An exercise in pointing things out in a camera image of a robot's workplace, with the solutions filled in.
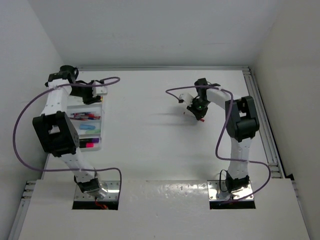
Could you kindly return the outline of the purple black highlighter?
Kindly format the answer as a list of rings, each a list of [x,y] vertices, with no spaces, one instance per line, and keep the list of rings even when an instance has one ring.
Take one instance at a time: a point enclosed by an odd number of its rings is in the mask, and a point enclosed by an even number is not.
[[[100,141],[100,138],[99,138],[99,137],[81,138],[81,139],[79,140],[79,142],[80,142],[81,144],[87,144],[87,143],[93,143],[93,144],[95,144],[95,143],[98,143],[99,141]]]

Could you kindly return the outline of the red capped pen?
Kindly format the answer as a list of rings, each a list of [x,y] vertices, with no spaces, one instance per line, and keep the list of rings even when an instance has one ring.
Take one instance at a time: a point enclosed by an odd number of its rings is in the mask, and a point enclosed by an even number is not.
[[[89,115],[88,119],[89,120],[100,120],[101,116],[99,116],[99,115]]]

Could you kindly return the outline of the blue eraser case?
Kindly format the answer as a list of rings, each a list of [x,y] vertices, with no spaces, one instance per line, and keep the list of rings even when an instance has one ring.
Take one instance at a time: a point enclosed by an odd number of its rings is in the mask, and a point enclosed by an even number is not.
[[[79,125],[80,130],[95,130],[96,126],[95,125],[90,125],[90,124],[80,124]]]

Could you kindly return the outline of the red gel pen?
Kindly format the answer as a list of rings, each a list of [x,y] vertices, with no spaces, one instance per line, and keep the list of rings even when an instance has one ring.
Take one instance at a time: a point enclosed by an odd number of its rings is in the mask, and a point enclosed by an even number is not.
[[[75,120],[75,121],[88,121],[87,118],[74,118],[74,117],[70,117],[71,120]]]

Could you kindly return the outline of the pink black highlighter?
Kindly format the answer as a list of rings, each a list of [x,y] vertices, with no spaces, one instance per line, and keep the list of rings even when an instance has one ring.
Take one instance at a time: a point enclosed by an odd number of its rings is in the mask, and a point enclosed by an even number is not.
[[[81,149],[90,149],[90,148],[94,148],[95,147],[95,144],[92,143],[92,142],[81,142],[79,147]]]

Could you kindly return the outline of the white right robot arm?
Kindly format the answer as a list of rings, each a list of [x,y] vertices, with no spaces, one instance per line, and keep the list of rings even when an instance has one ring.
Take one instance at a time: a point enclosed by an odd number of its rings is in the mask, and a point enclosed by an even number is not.
[[[251,96],[240,98],[231,97],[226,92],[218,93],[217,89],[204,88],[209,86],[205,78],[198,79],[196,86],[197,96],[192,99],[191,104],[187,106],[196,118],[201,120],[208,111],[209,103],[215,103],[230,112],[226,124],[226,131],[231,140],[230,157],[233,159],[229,163],[226,171],[225,190],[229,193],[247,187],[249,184],[248,163],[249,150],[252,139],[260,128],[255,101]]]

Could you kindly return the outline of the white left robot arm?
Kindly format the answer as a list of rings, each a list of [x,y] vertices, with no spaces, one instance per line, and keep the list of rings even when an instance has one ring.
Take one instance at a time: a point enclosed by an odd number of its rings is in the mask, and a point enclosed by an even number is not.
[[[80,138],[67,116],[69,96],[82,98],[85,105],[100,103],[101,96],[92,87],[80,81],[76,86],[79,71],[71,65],[63,65],[59,72],[48,77],[46,87],[50,91],[40,116],[33,118],[32,125],[46,153],[62,160],[74,174],[74,182],[82,193],[95,198],[106,195],[97,171],[84,160]]]

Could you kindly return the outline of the green eraser case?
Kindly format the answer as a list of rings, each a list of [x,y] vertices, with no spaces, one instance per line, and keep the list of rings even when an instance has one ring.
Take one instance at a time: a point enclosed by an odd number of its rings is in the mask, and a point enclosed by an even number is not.
[[[90,129],[90,130],[86,130],[85,134],[91,135],[91,134],[100,134],[101,130],[100,129]]]

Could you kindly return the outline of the blue gel pen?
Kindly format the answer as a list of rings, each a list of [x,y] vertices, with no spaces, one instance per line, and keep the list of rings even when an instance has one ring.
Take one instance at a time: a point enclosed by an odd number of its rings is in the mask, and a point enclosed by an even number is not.
[[[90,116],[92,115],[91,112],[74,112],[71,113],[72,116]]]

